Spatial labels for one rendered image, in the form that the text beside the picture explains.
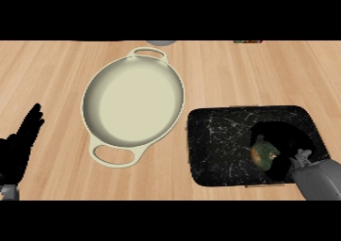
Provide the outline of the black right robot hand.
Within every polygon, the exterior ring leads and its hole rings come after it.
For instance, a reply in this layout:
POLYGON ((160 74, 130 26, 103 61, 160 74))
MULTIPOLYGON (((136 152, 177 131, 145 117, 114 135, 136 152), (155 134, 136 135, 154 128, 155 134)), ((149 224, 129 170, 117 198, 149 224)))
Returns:
POLYGON ((264 140, 280 151, 272 168, 267 171, 260 170, 272 180, 283 182, 292 166, 291 159, 298 154, 298 149, 311 150, 311 155, 316 152, 313 140, 298 127, 283 121, 261 121, 251 128, 251 132, 251 148, 260 140, 264 140))

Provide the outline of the green orange squash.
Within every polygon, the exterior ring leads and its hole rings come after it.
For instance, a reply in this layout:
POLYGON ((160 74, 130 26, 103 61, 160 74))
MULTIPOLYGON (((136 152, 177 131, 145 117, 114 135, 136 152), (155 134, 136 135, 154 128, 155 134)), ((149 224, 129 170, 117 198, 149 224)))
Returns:
POLYGON ((260 140, 251 148, 254 163, 263 171, 272 168, 273 161, 279 155, 280 151, 269 141, 260 140))

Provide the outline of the cream oval pot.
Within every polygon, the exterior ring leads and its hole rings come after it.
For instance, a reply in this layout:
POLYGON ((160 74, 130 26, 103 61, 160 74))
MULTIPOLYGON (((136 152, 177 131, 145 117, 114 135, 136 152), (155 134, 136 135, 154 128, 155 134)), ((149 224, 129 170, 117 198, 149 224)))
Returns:
POLYGON ((89 152, 102 146, 134 154, 131 162, 103 166, 123 169, 139 162, 148 148, 171 132, 185 107, 182 77, 158 48, 137 47, 95 74, 81 103, 89 152))

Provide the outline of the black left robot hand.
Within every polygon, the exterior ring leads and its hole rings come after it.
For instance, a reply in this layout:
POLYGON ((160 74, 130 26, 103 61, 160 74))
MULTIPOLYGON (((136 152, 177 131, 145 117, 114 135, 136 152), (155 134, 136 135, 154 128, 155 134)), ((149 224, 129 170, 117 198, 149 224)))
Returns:
POLYGON ((0 186, 18 185, 25 174, 31 150, 44 123, 42 105, 36 104, 15 134, 0 138, 0 186))

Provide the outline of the black marbled tray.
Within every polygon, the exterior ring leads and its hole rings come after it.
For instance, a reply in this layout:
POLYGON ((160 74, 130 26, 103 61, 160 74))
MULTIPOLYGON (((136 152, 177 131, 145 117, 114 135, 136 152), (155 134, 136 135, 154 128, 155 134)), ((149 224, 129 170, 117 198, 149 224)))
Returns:
POLYGON ((202 186, 273 185, 251 158, 252 127, 279 121, 311 139, 310 162, 331 159, 314 121, 297 105, 199 108, 188 115, 188 149, 192 177, 202 186))

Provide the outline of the grey round object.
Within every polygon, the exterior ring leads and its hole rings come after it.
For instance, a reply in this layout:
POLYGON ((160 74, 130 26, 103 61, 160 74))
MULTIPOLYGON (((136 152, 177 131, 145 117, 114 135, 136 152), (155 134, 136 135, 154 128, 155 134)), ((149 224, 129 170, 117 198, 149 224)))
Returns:
POLYGON ((176 43, 176 40, 148 40, 148 42, 155 46, 168 46, 176 43))

